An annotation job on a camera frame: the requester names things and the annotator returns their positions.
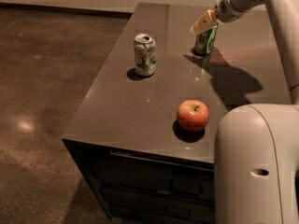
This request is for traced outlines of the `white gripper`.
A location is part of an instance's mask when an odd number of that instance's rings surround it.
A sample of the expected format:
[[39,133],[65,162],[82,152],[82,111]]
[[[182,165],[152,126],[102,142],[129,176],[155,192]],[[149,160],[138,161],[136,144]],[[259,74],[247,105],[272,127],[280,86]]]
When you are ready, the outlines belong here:
[[211,29],[217,20],[221,22],[235,21],[262,3],[263,0],[216,0],[215,10],[207,10],[191,27],[190,32],[193,35],[200,35]]

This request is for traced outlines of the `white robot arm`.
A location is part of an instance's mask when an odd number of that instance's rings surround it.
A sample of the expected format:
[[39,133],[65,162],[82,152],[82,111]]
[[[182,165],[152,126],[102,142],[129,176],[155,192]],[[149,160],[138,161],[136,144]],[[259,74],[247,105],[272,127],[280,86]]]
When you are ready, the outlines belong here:
[[227,113],[214,147],[216,224],[299,224],[299,0],[217,0],[192,27],[239,19],[265,5],[291,96],[288,105]]

